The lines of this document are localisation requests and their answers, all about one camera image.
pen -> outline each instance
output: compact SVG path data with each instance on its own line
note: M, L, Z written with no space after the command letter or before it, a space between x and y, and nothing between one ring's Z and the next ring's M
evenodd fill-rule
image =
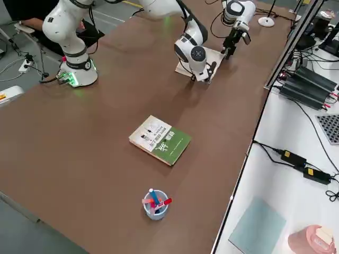
M158 200L158 198L157 198L157 195L155 194L154 190L151 188L151 189L149 189L148 192L149 192L150 196L153 198L154 203L155 203L156 205L158 205L160 202L159 202L159 200Z
M154 208L154 210L157 211L157 210L159 210L160 208L162 208L162 207L164 207L164 206L170 204L171 202L172 202L172 199L169 198L169 199L165 200L164 202L159 203L159 204Z
M141 202L143 204L149 204L149 203L154 203L154 200L152 198L149 199L142 199Z

gray floor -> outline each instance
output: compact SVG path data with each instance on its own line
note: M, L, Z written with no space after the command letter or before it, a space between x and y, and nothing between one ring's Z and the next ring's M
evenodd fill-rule
M86 254L43 222L33 223L0 199L0 253Z
M10 21L7 13L3 13L3 3L0 0L0 24ZM137 7L120 3L111 5L103 0L97 0L93 11L96 26L104 33L109 33L119 24L127 20ZM10 36L15 33L13 25L1 25L1 28ZM39 51L25 36L19 34L14 37L15 42L22 51L35 55L38 68L41 68ZM0 71L10 62L19 59L16 52L8 47L8 52L0 60ZM9 79L19 74L18 69L23 60L18 61L15 66L0 74L0 80ZM46 72L55 74L59 65L44 57ZM37 85L40 76L35 70L30 70L20 78L13 81L0 82L0 91L14 85L21 86L25 91ZM65 238L43 222L33 223L21 213L11 208L0 199L0 253L1 254L85 254L85 250Z

power adapter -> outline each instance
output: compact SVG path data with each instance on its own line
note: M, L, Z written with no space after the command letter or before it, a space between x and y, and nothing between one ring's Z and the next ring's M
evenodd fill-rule
M304 168L304 177L324 185L328 185L331 183L330 174L309 167Z
M305 158L288 150L280 150L279 154L281 155L281 159L283 161L286 161L287 163L296 167L304 167L307 161Z

book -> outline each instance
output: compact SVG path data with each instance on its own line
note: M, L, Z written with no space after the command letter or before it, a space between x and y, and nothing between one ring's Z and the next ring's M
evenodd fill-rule
M189 145L191 137L151 115L133 132L129 141L172 166Z

power strip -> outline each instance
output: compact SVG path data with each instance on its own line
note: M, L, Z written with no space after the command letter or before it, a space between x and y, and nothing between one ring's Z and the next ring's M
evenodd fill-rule
M24 60L24 62L21 64L20 68L19 68L19 72L21 73L26 73L30 70L30 66L33 65L33 61L27 61L27 59Z

